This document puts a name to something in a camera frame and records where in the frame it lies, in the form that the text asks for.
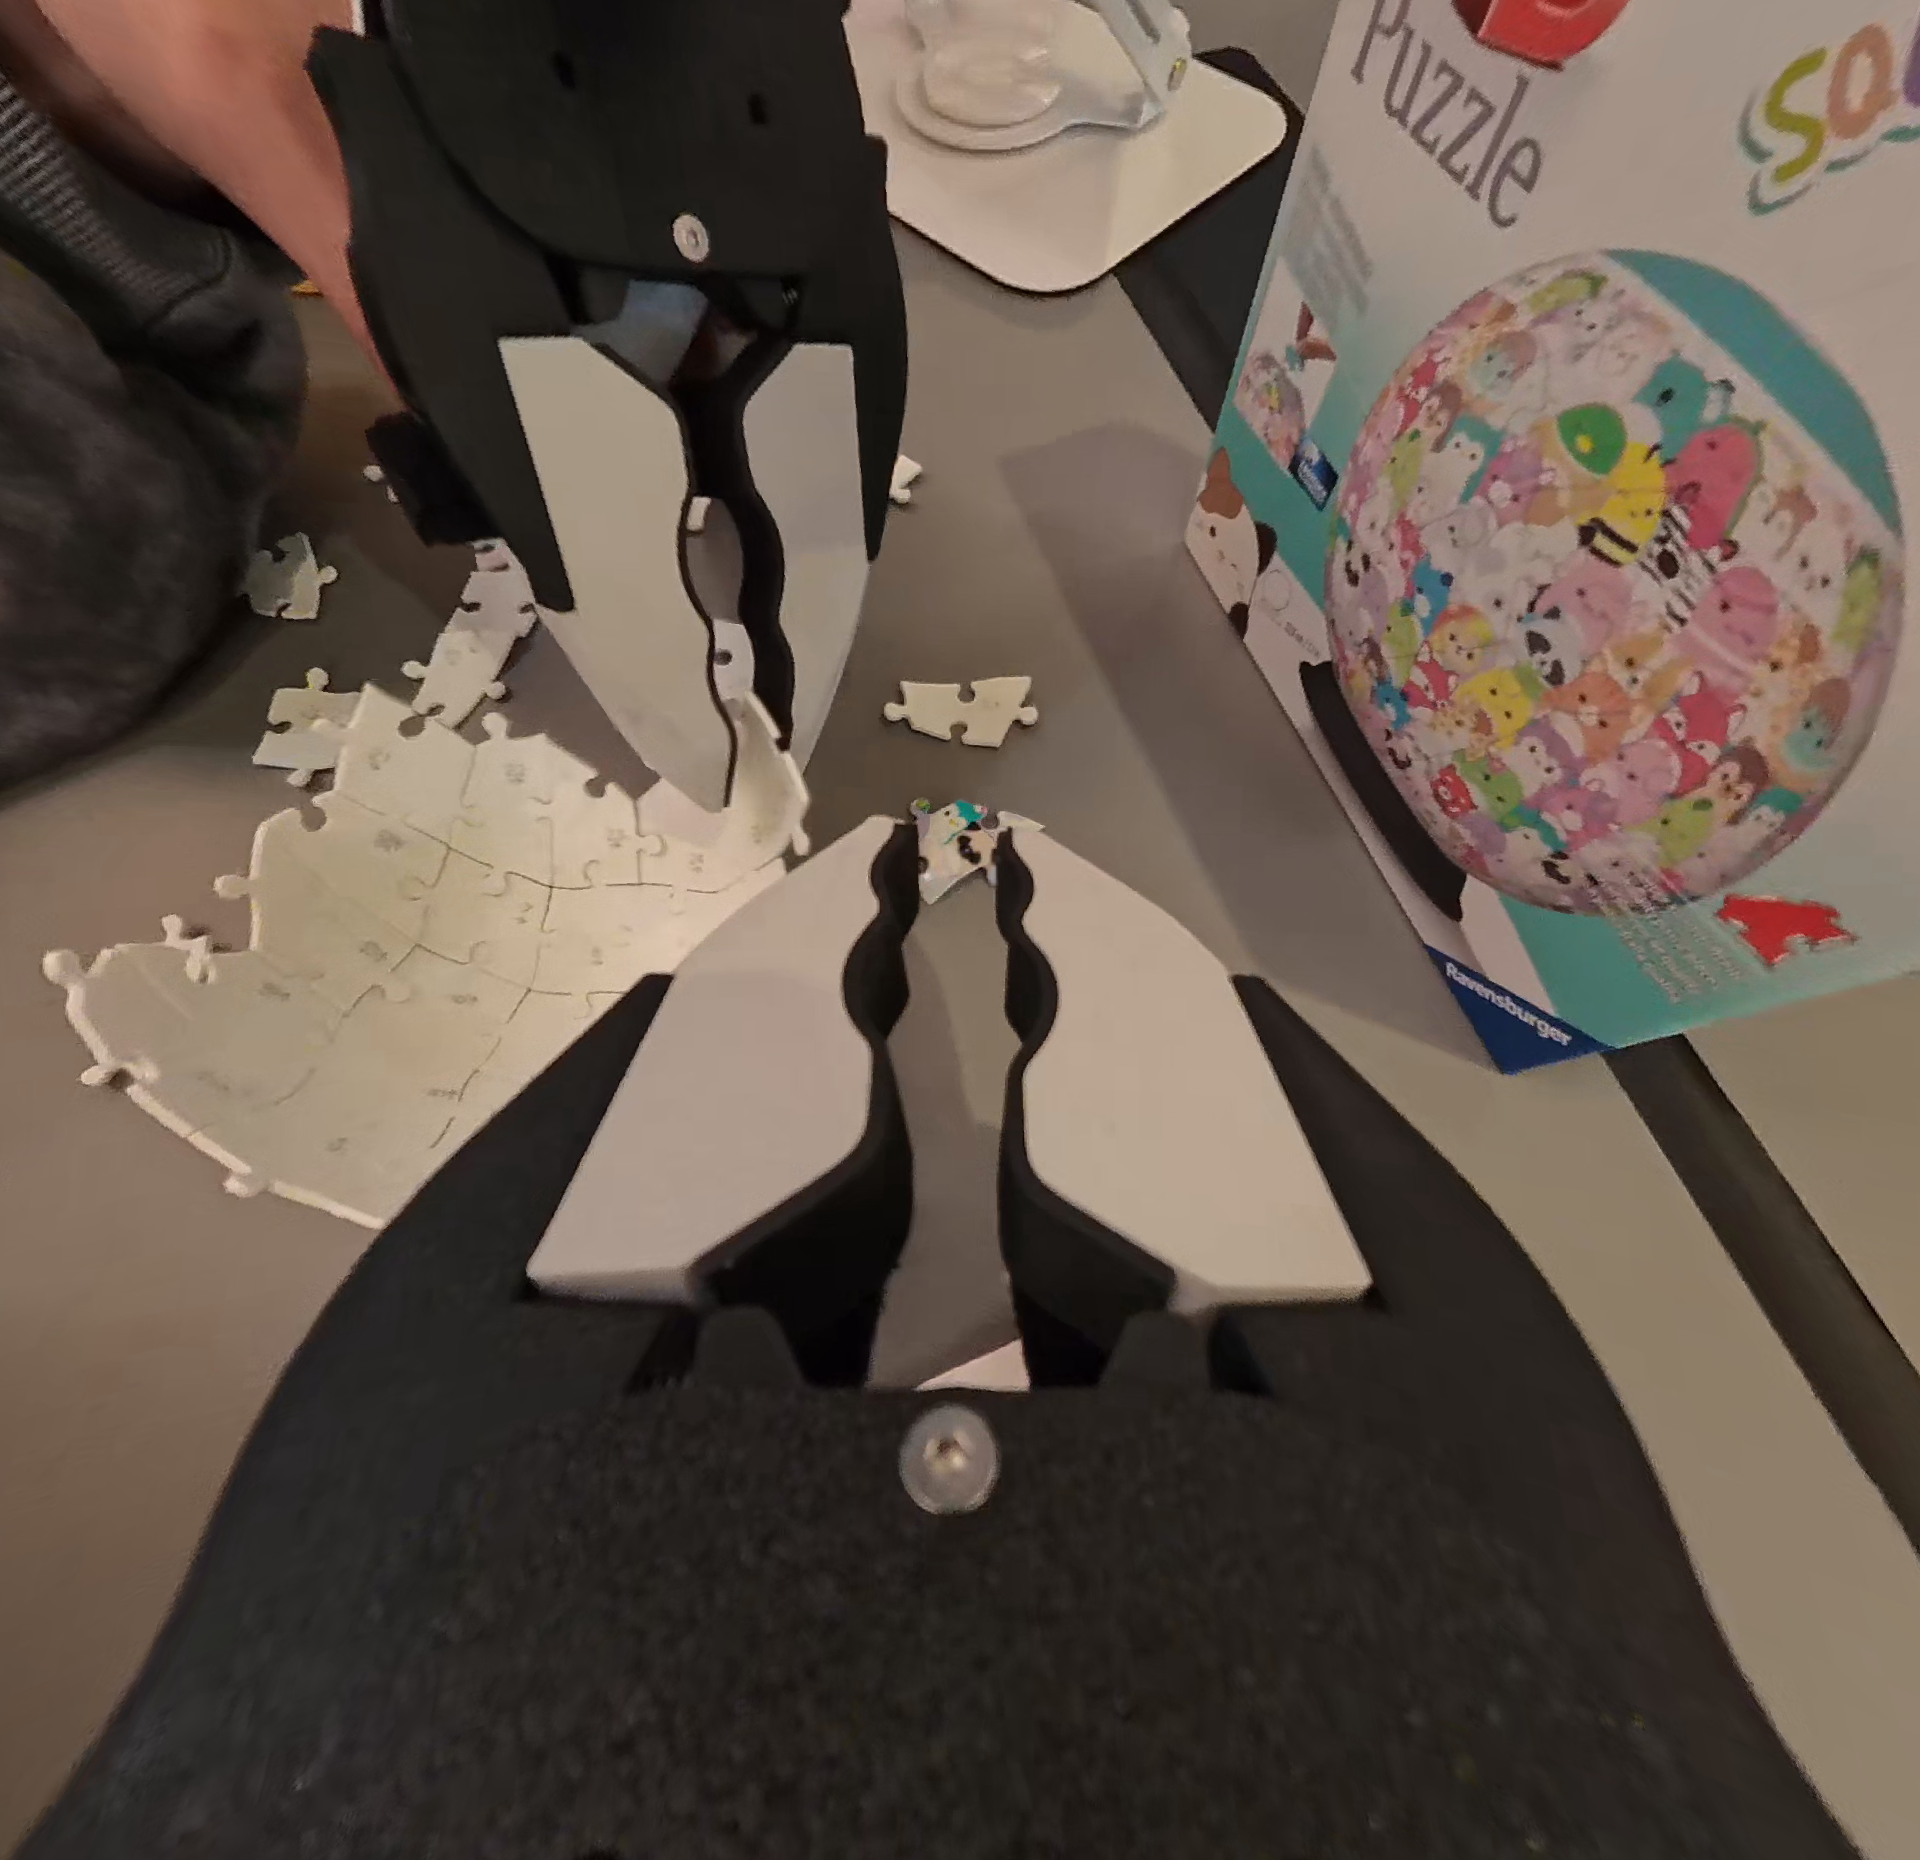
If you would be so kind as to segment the colourful puzzle ball box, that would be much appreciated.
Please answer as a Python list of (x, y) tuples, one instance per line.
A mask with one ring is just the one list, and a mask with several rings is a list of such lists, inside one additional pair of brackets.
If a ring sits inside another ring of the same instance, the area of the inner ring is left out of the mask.
[(1915, 973), (1919, 0), (1341, 0), (1189, 551), (1503, 1072)]

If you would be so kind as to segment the colourful printed puzzle piece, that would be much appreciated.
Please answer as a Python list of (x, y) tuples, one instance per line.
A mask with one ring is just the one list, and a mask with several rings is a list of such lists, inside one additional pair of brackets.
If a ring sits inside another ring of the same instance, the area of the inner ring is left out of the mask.
[(917, 797), (910, 815), (918, 829), (918, 887), (925, 906), (933, 906), (976, 874), (995, 883), (1001, 838), (1019, 831), (1038, 834), (1044, 827), (1032, 815), (973, 800), (933, 804), (926, 797)]

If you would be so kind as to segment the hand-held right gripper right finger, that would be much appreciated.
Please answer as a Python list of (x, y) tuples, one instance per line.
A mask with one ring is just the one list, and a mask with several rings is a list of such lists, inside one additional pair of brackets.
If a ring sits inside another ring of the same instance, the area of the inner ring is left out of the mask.
[(1002, 1252), (1047, 1313), (1354, 1299), (1368, 1263), (1230, 969), (1056, 835), (997, 853)]

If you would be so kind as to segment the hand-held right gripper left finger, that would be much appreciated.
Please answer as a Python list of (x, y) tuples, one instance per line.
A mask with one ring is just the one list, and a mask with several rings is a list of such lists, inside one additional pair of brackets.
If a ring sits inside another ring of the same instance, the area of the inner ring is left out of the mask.
[(673, 973), (534, 1256), (543, 1295), (716, 1295), (810, 1197), (905, 1129), (917, 827), (871, 815), (731, 914)]

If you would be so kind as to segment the white stand with base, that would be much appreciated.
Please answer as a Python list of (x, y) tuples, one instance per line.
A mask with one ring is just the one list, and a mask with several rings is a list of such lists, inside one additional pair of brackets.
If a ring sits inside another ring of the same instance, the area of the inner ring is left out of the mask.
[[(1032, 0), (1111, 89), (1127, 55), (1089, 0)], [(911, 231), (1029, 294), (1081, 290), (1117, 270), (1286, 148), (1284, 104), (1201, 60), (1140, 135), (1078, 128), (1044, 146), (966, 153), (920, 137), (895, 100), (914, 53), (902, 0), (852, 0), (846, 33), (867, 128), (887, 146), (887, 207)]]

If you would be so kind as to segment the partly built white puzzle ball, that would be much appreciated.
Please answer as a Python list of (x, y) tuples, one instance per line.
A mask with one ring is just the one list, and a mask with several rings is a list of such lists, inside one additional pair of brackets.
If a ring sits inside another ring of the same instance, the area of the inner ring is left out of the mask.
[(248, 933), (182, 917), (43, 973), (112, 1087), (231, 1197), (389, 1222), (637, 982), (668, 978), (806, 853), (804, 773), (719, 627), (732, 797), (632, 795), (495, 710), (471, 740), (360, 687), (340, 758), (216, 879)]

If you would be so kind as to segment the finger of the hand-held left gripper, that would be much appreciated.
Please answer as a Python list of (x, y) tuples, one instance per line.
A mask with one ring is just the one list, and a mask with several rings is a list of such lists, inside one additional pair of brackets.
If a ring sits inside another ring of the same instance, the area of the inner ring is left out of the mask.
[(725, 620), (798, 768), (824, 735), (867, 599), (871, 552), (852, 350), (755, 341), (681, 390), (695, 492), (712, 501)]
[(712, 620), (688, 580), (680, 411), (587, 336), (506, 336), (501, 364), (570, 595), (543, 606), (543, 624), (647, 768), (719, 812), (737, 738), (712, 682)]

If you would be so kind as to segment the person's left forearm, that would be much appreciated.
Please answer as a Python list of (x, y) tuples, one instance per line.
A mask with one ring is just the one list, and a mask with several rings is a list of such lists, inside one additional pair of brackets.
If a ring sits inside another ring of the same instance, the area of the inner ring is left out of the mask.
[(3, 86), (3, 784), (120, 740), (236, 602), (300, 432), (293, 271)]

